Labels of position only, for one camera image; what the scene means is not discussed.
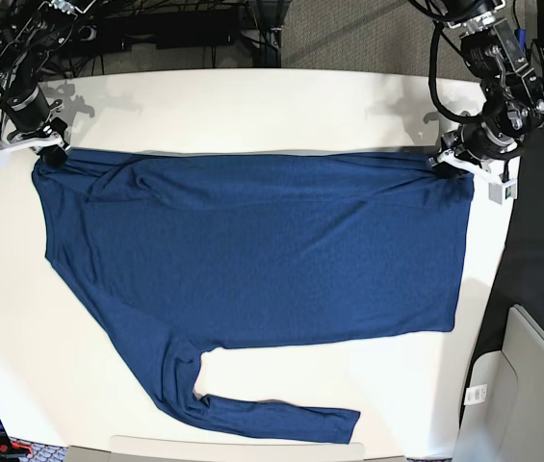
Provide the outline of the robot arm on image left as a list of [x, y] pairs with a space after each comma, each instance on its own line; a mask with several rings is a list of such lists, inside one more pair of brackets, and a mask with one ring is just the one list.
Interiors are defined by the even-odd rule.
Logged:
[[52, 55], [81, 27], [93, 1], [34, 1], [0, 25], [0, 165], [20, 150], [52, 167], [67, 159], [61, 99], [46, 99], [39, 81]]

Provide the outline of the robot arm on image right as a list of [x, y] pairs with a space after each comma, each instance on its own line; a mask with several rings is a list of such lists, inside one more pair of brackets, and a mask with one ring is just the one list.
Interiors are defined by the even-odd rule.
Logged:
[[[508, 164], [524, 153], [524, 142], [544, 125], [544, 86], [506, 19], [496, 11], [503, 1], [412, 1], [410, 5], [430, 19], [427, 84], [439, 115], [457, 127], [441, 136], [436, 155], [429, 158], [433, 171], [443, 178], [485, 172], [485, 164]], [[476, 115], [460, 115], [444, 105], [437, 87], [439, 42], [444, 31], [462, 28], [457, 53], [485, 97]]]

